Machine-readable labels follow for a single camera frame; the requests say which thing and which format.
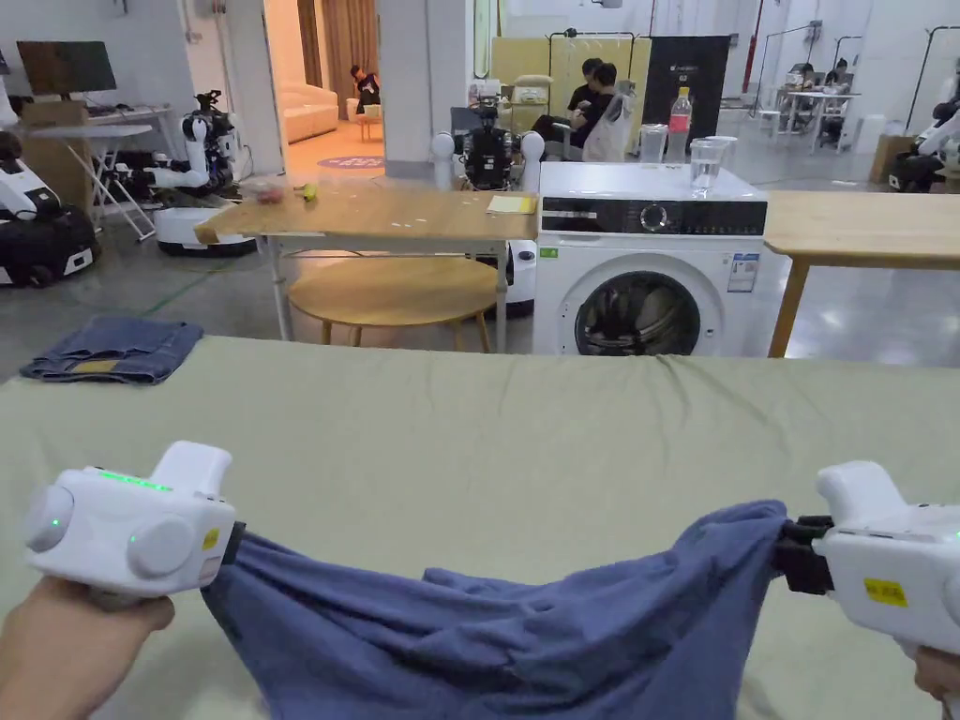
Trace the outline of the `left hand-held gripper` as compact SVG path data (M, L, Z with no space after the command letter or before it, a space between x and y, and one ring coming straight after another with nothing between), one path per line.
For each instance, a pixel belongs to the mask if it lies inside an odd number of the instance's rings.
M205 588L245 532L221 492L232 463L227 450L178 441L148 477L66 470L27 513L26 563L84 586L102 608Z

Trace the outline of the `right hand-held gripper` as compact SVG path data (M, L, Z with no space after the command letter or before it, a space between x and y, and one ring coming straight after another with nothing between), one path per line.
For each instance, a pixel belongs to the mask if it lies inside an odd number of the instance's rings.
M826 516L788 521L774 566L795 593L829 596L848 620L896 641L959 652L959 507L910 504L880 465L818 474Z

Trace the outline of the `person's left hand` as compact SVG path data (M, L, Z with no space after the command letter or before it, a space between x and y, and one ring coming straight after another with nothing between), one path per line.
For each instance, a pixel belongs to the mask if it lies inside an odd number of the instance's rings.
M83 585L41 579L2 622L2 718L89 718L173 617L168 597L107 610Z

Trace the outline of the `person's right hand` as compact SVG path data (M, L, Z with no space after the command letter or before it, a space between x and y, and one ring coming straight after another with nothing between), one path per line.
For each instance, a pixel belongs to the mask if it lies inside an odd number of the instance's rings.
M946 702L959 699L959 656L932 648L920 647L915 655L914 682L917 687Z

